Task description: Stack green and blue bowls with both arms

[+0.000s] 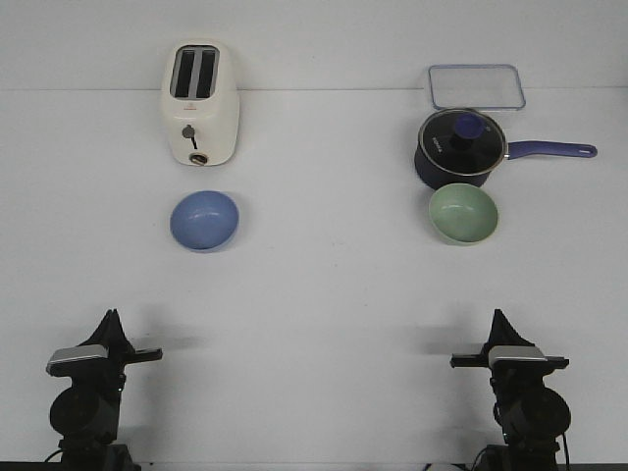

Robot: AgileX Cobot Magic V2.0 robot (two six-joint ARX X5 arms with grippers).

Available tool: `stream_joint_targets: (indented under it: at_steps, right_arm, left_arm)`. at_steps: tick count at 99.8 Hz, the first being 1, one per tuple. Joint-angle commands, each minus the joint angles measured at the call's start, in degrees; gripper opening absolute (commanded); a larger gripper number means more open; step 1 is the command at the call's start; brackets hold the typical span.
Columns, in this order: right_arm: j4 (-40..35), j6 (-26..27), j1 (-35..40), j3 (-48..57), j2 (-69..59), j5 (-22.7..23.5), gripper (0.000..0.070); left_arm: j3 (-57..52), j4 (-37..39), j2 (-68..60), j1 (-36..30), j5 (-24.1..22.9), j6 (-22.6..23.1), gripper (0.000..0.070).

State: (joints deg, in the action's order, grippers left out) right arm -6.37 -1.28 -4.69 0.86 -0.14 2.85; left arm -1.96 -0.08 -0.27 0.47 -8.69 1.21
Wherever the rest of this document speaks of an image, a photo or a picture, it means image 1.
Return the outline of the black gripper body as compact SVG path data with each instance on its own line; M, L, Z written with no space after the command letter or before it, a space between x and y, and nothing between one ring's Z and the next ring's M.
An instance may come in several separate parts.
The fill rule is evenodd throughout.
M514 393L543 387L546 376L569 365L569 359L563 356L546 358L546 362L503 361L491 368L488 355L453 354L449 365L452 368L487 368L491 371L491 385L495 393Z
M161 348L140 349L122 353L109 350L107 360L94 361L71 378L77 384L90 385L97 391L120 393L126 383L125 368L131 364L161 360Z

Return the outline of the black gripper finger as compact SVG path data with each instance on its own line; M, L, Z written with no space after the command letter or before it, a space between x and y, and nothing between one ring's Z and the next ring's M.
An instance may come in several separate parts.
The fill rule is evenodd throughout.
M528 346L529 342L522 338L502 311L498 312L499 338L501 345Z
M83 342L84 345L95 345L99 344L102 346L108 346L110 341L110 324L112 320L114 310L109 309L104 315L103 319L100 321L97 328L94 332L88 337L87 340Z
M115 351L133 351L133 346L126 337L116 308L111 313L111 348Z
M502 311L500 309L496 309L494 311L489 337L486 341L486 353L489 353L495 346L502 345L501 319Z

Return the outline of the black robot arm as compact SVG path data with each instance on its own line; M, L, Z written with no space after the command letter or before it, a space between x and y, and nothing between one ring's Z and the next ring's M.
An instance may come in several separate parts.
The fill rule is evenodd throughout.
M487 341L475 354L453 354L453 368L486 368L495 395L494 419L502 445L485 445L473 470L556 470L557 439L571 424L565 399L545 385L545 377L564 370L569 360L547 356L521 337L502 310L494 312Z
M129 447L116 442L125 369L158 361L160 348L137 349L127 339L117 309L106 312L90 337L53 352L48 375L69 378L71 385L53 401L49 420L61 435L62 470L139 470Z

